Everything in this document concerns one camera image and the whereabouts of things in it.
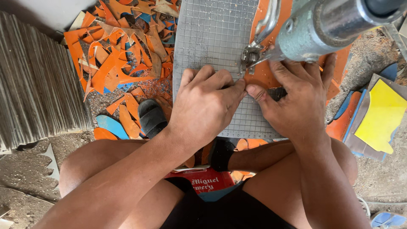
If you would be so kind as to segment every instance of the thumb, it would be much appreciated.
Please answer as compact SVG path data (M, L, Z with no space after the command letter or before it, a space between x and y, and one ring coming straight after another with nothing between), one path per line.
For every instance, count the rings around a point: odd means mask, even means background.
M247 93L253 97L261 107L263 114L267 111L272 109L273 107L277 106L277 102L272 99L272 97L268 94L266 89L259 85L255 84L248 84L246 86Z

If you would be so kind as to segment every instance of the knee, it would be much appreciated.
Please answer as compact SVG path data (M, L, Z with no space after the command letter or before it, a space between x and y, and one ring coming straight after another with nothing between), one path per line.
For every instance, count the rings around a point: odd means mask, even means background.
M72 152L62 162L59 174L59 189L64 197L74 188L93 176L93 162L103 157L103 149L111 147L112 140L97 140L90 142Z
M358 173L355 156L344 143L333 138L331 138L331 148L350 184L354 185Z

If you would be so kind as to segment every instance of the fingernail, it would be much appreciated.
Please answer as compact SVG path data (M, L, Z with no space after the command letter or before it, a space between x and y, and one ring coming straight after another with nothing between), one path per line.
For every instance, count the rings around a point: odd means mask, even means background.
M246 87L246 91L247 91L249 94L252 94L255 89L256 89L256 88L255 88L254 86L252 86L252 85L249 85L249 86Z

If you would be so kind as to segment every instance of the machine arm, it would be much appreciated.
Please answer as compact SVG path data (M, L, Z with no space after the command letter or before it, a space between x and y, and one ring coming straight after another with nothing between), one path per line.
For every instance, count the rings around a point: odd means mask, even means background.
M248 68L254 74L255 65L267 59L315 62L321 55L347 47L360 34L392 23L406 6L407 0L293 0L293 13L282 25L275 49L259 51L263 47L253 46L258 42L255 36L243 51L241 73ZM264 31L269 35L272 30Z

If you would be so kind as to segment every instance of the black shorts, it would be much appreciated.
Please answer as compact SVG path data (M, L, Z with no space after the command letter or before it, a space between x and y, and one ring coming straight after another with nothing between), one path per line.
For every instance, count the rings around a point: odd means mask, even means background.
M183 177L166 178L185 196L174 207L161 229L295 229L260 201L242 190L243 184L216 202L205 202Z

